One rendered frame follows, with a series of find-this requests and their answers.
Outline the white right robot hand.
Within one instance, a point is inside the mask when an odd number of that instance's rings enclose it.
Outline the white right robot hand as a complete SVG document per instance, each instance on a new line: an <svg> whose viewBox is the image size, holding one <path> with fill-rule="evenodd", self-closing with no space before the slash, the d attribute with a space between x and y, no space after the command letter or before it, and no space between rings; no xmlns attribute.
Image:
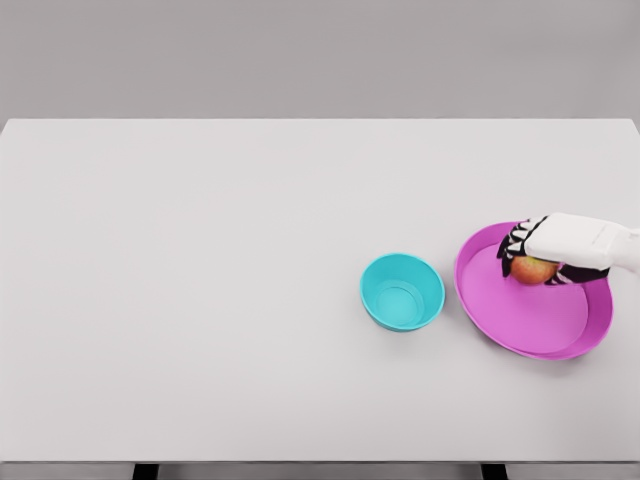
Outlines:
<svg viewBox="0 0 640 480"><path fill-rule="evenodd" d="M503 238L497 252L502 275L511 275L518 257L559 265L547 285L600 280L615 265L617 243L629 230L614 222L586 216L552 213L521 221Z"/></svg>

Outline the red yellow apple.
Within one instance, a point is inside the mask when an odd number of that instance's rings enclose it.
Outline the red yellow apple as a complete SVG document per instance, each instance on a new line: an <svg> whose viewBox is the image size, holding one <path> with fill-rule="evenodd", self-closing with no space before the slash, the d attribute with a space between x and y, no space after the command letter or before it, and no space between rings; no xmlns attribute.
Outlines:
<svg viewBox="0 0 640 480"><path fill-rule="evenodd" d="M549 281L560 264L530 256L515 256L511 261L510 275L524 285L539 285Z"/></svg>

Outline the pink plate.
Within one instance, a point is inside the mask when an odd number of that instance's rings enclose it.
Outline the pink plate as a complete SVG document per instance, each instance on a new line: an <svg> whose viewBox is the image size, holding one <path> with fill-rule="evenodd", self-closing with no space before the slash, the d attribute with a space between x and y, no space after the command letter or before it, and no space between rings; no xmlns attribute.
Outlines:
<svg viewBox="0 0 640 480"><path fill-rule="evenodd" d="M520 355L568 360L590 352L612 324L608 280L547 286L504 278L496 252L513 226L488 225L461 246L454 284L463 309L488 338Z"/></svg>

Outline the blue bowl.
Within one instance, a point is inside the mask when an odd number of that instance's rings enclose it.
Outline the blue bowl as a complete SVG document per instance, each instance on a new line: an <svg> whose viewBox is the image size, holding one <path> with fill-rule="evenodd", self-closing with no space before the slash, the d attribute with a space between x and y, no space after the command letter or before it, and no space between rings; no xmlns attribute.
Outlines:
<svg viewBox="0 0 640 480"><path fill-rule="evenodd" d="M371 261L361 274L359 293L374 322L402 333L430 324L446 300L440 274L425 260L405 253Z"/></svg>

